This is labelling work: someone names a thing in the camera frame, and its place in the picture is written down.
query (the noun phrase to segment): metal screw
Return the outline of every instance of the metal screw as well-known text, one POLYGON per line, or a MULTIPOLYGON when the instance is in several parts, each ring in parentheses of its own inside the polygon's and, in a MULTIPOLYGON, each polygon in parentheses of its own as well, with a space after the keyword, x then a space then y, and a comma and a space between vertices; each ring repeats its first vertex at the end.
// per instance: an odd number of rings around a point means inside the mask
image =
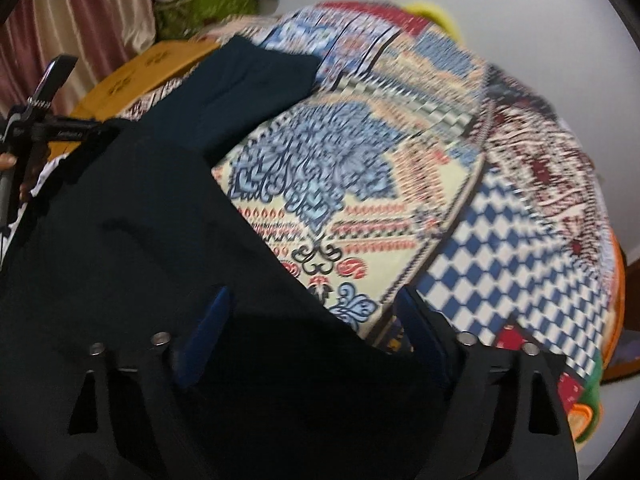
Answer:
POLYGON ((471 332, 460 332, 456 339, 460 344, 464 346, 473 346, 478 342, 478 338, 474 336, 471 332))
POLYGON ((524 343, 524 345, 522 345, 522 351, 527 355, 533 356, 540 353, 540 348, 533 343, 524 343))
POLYGON ((89 355, 100 355, 102 352, 104 352, 103 343, 94 343, 89 346, 89 355))
POLYGON ((169 341, 171 341, 171 334, 168 332, 158 332, 151 338, 153 346, 166 345, 169 341))

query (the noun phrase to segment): diamond pattern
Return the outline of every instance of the diamond pattern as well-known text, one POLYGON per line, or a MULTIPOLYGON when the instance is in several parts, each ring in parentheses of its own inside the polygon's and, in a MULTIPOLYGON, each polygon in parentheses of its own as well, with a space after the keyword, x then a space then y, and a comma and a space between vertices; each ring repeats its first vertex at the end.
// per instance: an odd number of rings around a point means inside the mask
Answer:
POLYGON ((457 330, 486 344, 515 314, 584 378, 602 340, 606 293, 565 245, 531 217, 500 173, 489 170, 417 290, 457 330))

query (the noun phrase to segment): patchwork fabric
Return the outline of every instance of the patchwork fabric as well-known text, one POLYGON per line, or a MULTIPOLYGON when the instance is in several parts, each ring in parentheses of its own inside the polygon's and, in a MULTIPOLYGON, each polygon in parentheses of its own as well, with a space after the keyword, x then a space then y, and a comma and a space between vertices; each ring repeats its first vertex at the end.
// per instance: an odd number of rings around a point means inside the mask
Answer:
POLYGON ((282 265, 385 351, 408 347, 389 310, 405 283, 486 344, 517 326, 566 355, 569 409, 616 277, 590 160, 548 101, 387 3, 324 2, 203 34, 323 59, 318 93, 212 170, 282 265))
POLYGON ((415 283, 432 308, 484 344, 515 316, 541 345, 564 353, 580 377, 593 371, 606 292, 495 169, 415 283))

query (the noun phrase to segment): white wall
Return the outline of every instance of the white wall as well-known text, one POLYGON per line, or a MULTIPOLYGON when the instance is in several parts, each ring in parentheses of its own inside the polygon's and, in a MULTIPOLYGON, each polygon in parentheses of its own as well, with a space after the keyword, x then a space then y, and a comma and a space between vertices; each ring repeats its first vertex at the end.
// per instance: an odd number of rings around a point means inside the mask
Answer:
MULTIPOLYGON (((280 0, 278 12, 317 1, 280 0)), ((640 52, 609 1, 429 1, 456 19, 467 46, 555 105, 604 179, 623 249, 640 258, 640 52)))

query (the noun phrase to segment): satin curtain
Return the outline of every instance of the satin curtain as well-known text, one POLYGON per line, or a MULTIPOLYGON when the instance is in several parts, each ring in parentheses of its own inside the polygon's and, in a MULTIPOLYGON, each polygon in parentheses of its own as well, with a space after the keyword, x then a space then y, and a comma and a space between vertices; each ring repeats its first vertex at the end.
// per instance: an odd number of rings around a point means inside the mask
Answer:
POLYGON ((0 112, 25 102, 48 62, 65 52, 79 61, 53 111, 68 114, 155 36, 151 0, 20 0, 0 27, 0 112))

